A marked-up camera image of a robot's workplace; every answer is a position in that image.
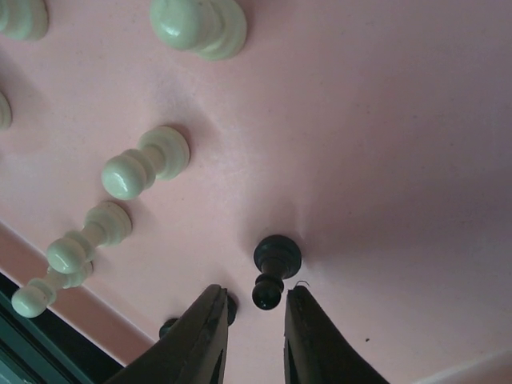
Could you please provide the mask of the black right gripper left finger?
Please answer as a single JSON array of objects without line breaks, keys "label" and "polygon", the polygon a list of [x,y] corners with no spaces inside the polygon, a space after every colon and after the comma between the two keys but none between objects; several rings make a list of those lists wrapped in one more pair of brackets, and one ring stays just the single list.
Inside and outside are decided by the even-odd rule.
[{"label": "black right gripper left finger", "polygon": [[109,383],[222,383],[228,342],[228,294],[208,286],[147,352]]}]

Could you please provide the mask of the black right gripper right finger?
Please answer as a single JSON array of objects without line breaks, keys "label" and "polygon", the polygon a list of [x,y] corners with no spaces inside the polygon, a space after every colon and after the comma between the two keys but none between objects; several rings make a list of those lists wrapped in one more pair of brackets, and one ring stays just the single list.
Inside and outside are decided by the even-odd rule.
[{"label": "black right gripper right finger", "polygon": [[386,383],[342,336],[305,287],[287,292],[286,383]]}]

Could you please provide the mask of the black pawn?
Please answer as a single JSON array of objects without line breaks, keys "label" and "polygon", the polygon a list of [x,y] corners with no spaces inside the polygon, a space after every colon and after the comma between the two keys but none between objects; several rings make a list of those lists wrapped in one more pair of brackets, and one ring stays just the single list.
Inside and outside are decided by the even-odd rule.
[{"label": "black pawn", "polygon": [[[228,301],[227,321],[228,321],[228,326],[232,326],[236,319],[236,315],[238,312],[238,301],[231,294],[227,295],[227,301]],[[159,338],[163,338],[177,321],[178,321],[178,318],[170,318],[167,321],[165,321],[164,324],[159,329],[159,332],[158,332]]]},{"label": "black pawn", "polygon": [[260,241],[253,259],[260,272],[252,290],[253,303],[260,310],[272,310],[281,301],[283,282],[299,272],[302,252],[291,238],[275,234]]}]

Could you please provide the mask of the white king chess piece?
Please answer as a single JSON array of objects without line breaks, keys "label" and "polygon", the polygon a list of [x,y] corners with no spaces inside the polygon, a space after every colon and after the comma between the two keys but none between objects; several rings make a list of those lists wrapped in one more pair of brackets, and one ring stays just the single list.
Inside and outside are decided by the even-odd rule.
[{"label": "white king chess piece", "polygon": [[81,230],[69,231],[47,247],[46,275],[15,291],[11,298],[14,311],[24,318],[42,314],[55,303],[59,291],[80,286],[93,273],[97,248],[116,246],[132,229],[129,214],[119,204],[104,201],[91,208]]}]

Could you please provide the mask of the white bishop chess piece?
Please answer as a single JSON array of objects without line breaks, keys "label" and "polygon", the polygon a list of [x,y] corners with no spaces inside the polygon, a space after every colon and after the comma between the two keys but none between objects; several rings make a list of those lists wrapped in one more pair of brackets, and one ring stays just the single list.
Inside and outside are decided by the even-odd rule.
[{"label": "white bishop chess piece", "polygon": [[10,104],[3,93],[0,93],[0,130],[7,130],[12,123]]}]

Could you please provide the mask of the white queen chess piece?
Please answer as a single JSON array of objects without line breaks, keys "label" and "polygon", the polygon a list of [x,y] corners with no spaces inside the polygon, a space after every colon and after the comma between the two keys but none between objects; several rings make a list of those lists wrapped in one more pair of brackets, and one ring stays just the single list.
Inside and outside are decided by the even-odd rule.
[{"label": "white queen chess piece", "polygon": [[1,0],[1,34],[20,41],[42,39],[49,27],[43,0]]}]

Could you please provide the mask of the white pawn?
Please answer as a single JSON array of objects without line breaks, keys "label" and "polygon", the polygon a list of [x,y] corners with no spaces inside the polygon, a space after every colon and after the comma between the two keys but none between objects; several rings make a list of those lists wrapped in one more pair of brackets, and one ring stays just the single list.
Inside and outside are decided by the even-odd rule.
[{"label": "white pawn", "polygon": [[102,185],[120,200],[132,200],[159,180],[171,180],[187,168],[190,148],[184,136],[170,126],[157,126],[140,137],[138,146],[106,162]]},{"label": "white pawn", "polygon": [[152,1],[150,24],[159,40],[171,48],[209,61],[232,58],[247,36],[246,16],[233,0]]}]

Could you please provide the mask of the pink plastic tray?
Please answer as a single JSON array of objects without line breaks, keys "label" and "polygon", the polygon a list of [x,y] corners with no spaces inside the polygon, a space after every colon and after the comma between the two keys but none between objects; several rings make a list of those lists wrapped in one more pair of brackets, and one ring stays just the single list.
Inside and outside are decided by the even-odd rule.
[{"label": "pink plastic tray", "polygon": [[1,268],[18,284],[108,195],[107,160],[170,125],[190,164],[129,201],[53,311],[123,364],[210,284],[239,307],[225,380],[281,383],[284,306],[253,250],[291,237],[305,286],[392,383],[511,380],[511,4],[244,1],[242,51],[171,49],[147,1],[50,1],[1,40]]}]

